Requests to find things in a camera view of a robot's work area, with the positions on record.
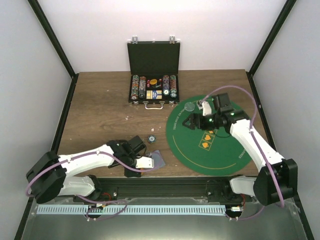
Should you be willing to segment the clear dealer button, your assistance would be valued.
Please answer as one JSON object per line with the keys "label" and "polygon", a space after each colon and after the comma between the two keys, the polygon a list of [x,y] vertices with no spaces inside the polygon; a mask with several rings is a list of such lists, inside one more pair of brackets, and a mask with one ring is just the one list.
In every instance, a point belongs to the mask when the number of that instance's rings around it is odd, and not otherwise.
{"label": "clear dealer button", "polygon": [[195,104],[193,102],[187,102],[184,104],[184,109],[187,112],[193,112],[195,110]]}

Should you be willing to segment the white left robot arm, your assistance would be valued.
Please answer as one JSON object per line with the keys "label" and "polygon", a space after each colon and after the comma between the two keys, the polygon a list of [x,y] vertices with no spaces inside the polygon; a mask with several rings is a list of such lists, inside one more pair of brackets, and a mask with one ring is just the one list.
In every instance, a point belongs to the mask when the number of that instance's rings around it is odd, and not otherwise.
{"label": "white left robot arm", "polygon": [[139,176],[154,168],[151,157],[140,154],[146,145],[139,136],[130,140],[110,140],[92,150],[58,155],[46,152],[27,172],[25,194],[44,204],[59,196],[80,195],[97,202],[102,189],[96,176],[79,174],[96,168],[124,167],[124,176]]}

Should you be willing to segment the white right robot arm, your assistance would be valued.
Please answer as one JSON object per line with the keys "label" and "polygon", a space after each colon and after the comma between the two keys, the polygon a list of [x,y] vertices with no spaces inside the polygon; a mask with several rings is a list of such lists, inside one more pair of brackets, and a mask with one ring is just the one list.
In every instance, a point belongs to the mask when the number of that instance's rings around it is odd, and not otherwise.
{"label": "white right robot arm", "polygon": [[227,93],[212,96],[212,103],[205,98],[197,102],[200,113],[191,113],[183,126],[195,130],[218,130],[235,138],[253,160],[258,175],[238,176],[222,188],[223,198],[229,202],[240,194],[255,197],[263,206],[279,203],[294,197],[298,189],[298,165],[293,159],[285,159],[274,150],[253,126],[244,110],[236,110]]}

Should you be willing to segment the blue poker chip stack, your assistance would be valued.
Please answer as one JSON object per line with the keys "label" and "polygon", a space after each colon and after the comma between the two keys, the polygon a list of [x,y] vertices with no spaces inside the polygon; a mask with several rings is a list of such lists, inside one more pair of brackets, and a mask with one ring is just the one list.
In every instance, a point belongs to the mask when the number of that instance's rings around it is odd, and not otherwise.
{"label": "blue poker chip stack", "polygon": [[150,143],[150,144],[153,144],[156,142],[156,136],[155,135],[149,135],[147,137],[147,141]]}

